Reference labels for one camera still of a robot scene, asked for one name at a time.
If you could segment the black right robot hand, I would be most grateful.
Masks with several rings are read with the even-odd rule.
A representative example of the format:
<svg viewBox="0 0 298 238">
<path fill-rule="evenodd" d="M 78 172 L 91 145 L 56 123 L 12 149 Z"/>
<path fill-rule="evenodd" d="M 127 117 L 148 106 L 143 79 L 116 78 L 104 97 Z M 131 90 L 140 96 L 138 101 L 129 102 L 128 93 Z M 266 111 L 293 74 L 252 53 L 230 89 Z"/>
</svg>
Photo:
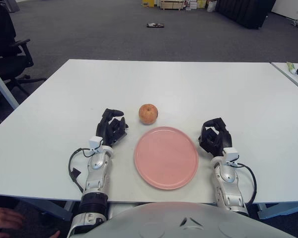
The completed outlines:
<svg viewBox="0 0 298 238">
<path fill-rule="evenodd" d="M 203 123 L 199 145 L 214 157 L 223 156 L 223 149 L 232 147 L 231 134 L 226 129 L 222 118 L 215 118 Z"/>
</svg>

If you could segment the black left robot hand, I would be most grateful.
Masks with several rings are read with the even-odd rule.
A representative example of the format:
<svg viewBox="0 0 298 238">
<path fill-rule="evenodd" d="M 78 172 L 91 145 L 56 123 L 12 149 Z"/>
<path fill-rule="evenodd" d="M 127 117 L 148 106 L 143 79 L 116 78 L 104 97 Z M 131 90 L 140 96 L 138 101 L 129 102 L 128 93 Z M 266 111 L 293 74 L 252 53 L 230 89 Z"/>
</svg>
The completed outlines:
<svg viewBox="0 0 298 238">
<path fill-rule="evenodd" d="M 112 147 L 117 141 L 127 135 L 124 113 L 119 110 L 106 109 L 100 123 L 97 125 L 96 136 L 102 138 L 103 145 Z"/>
</svg>

